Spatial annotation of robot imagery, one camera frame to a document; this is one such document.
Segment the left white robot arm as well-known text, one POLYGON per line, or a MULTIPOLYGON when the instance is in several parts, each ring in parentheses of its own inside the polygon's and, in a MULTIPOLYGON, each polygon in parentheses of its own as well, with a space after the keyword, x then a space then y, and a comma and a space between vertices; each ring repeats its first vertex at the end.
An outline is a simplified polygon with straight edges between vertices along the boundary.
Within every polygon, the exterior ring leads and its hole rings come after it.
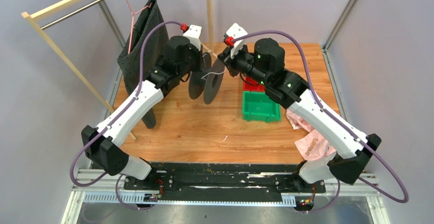
POLYGON ((177 87, 184 76, 199 69, 201 60, 199 37, 172 37, 164 54, 118 109, 96 127, 88 125, 82 130, 86 157, 111 176, 132 176, 142 188, 153 188, 157 176, 152 172, 152 166, 146 160, 124 152, 121 145, 147 112, 177 87))

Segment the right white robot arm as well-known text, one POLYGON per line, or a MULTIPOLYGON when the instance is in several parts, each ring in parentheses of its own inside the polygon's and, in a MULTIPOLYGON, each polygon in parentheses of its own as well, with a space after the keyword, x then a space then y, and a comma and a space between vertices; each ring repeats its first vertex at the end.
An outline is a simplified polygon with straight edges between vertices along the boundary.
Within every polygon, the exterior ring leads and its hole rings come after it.
POLYGON ((285 50, 271 38, 258 40, 254 52, 247 46, 238 52, 226 47, 218 54, 218 63, 226 66, 231 76, 242 74, 262 84, 265 94, 275 103, 295 113, 319 132, 336 152, 334 156, 302 161, 292 173, 293 187, 306 191, 313 183, 336 178, 353 184, 359 178, 381 138, 353 128, 340 115, 318 98, 308 82, 299 74, 285 68, 285 50))

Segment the black cable spool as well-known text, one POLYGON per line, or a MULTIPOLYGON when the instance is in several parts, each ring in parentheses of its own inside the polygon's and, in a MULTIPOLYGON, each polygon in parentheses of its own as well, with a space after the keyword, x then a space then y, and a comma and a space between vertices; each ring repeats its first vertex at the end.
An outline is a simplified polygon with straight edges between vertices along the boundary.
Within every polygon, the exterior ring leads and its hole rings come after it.
POLYGON ((211 104, 217 96, 226 67, 220 60, 211 64, 211 54, 205 52, 200 58, 200 69, 191 72, 188 85, 188 93, 192 100, 203 95, 205 104, 211 104))

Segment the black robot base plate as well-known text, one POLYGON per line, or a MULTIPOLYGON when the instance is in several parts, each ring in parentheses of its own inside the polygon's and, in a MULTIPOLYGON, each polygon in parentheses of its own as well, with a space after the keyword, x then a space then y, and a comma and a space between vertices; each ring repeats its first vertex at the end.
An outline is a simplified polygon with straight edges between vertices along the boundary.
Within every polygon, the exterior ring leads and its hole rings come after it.
POLYGON ((282 194, 311 197, 325 193, 323 181, 292 182, 294 164, 219 164, 153 162, 144 180, 126 178, 123 190, 162 193, 162 200, 276 203, 282 194))

